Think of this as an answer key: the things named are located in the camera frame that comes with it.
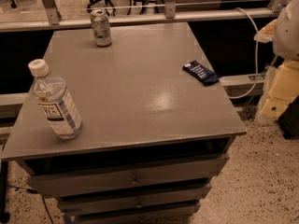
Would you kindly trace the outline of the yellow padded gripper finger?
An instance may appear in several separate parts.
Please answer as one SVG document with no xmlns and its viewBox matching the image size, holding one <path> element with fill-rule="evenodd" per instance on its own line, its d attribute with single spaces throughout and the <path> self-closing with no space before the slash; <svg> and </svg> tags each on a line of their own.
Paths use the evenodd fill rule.
<svg viewBox="0 0 299 224">
<path fill-rule="evenodd" d="M 299 62 L 285 60 L 278 68 L 269 66 L 255 120 L 273 122 L 299 95 Z"/>
<path fill-rule="evenodd" d="M 259 30 L 254 36 L 254 40 L 261 43 L 268 43 L 273 40 L 273 34 L 275 30 L 277 20 L 272 20 Z"/>
</svg>

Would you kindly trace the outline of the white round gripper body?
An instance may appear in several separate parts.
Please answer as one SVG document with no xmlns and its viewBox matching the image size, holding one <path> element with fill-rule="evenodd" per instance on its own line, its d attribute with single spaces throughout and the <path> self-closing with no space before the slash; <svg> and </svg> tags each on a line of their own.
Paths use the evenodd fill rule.
<svg viewBox="0 0 299 224">
<path fill-rule="evenodd" d="M 278 16 L 273 51 L 285 60 L 299 60 L 299 0 L 291 0 Z"/>
</svg>

